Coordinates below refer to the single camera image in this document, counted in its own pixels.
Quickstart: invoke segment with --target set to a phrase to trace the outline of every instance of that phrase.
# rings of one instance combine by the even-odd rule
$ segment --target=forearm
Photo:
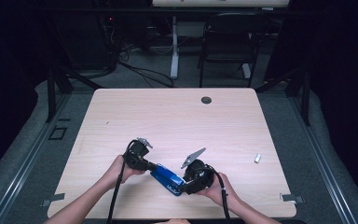
[[[109,190],[103,181],[98,181],[84,194],[66,205],[60,212],[48,219],[45,223],[81,223],[91,208]]]
[[[251,205],[241,199],[232,200],[228,203],[228,210],[237,215],[248,224],[276,224],[278,221],[265,216],[255,210]]]

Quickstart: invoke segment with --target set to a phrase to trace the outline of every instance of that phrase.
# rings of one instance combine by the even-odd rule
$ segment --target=small white object
[[[257,153],[257,155],[255,156],[255,163],[259,163],[261,159],[261,154]]]

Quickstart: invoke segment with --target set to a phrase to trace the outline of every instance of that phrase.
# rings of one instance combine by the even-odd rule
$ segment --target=white desk
[[[211,97],[208,105],[201,102]],[[51,217],[91,187],[127,144],[144,137],[154,148],[145,159],[176,174],[186,156],[199,157],[228,175],[241,198],[270,217],[292,217],[296,208],[280,199],[290,194],[257,96],[252,89],[97,90],[89,105],[56,194]],[[260,163],[254,163],[257,153]],[[107,218],[113,191],[88,218]],[[149,172],[120,187],[116,219],[224,218],[223,209],[199,195],[173,196]]]
[[[289,0],[153,0],[154,7],[287,7]],[[176,17],[172,17],[171,78],[178,77],[179,53]],[[243,67],[249,76],[249,67]]]

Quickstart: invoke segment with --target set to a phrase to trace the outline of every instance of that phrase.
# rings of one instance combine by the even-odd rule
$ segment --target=hand
[[[105,172],[105,174],[101,177],[101,181],[108,184],[109,188],[112,189],[116,186],[117,178],[121,172],[121,166],[123,165],[124,158],[122,155],[118,155],[113,161],[112,165],[110,165],[109,169]],[[127,164],[124,167],[123,177],[121,183],[125,183],[127,179],[132,175],[142,175],[145,171],[139,171],[131,169]]]
[[[228,181],[228,177],[223,173],[219,173],[219,175],[223,179],[223,183],[226,188],[227,203],[230,204],[230,202],[234,200],[240,201],[241,199],[235,192],[234,188],[232,188],[231,183]],[[214,175],[213,183],[209,188],[203,189],[197,192],[197,194],[210,198],[214,203],[223,206],[222,188],[217,175]]]
[[[166,222],[158,222],[158,223],[154,223],[154,224],[190,224],[190,222],[188,222],[185,219],[171,219]]]

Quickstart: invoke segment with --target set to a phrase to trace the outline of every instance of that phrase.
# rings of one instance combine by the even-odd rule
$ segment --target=metal blade
[[[195,153],[188,155],[185,162],[183,162],[183,164],[180,168],[183,169],[183,168],[187,167],[189,164],[191,164],[191,162],[193,162],[200,154],[202,154],[202,152],[204,152],[205,149],[206,148],[202,148],[202,149],[196,151]]]

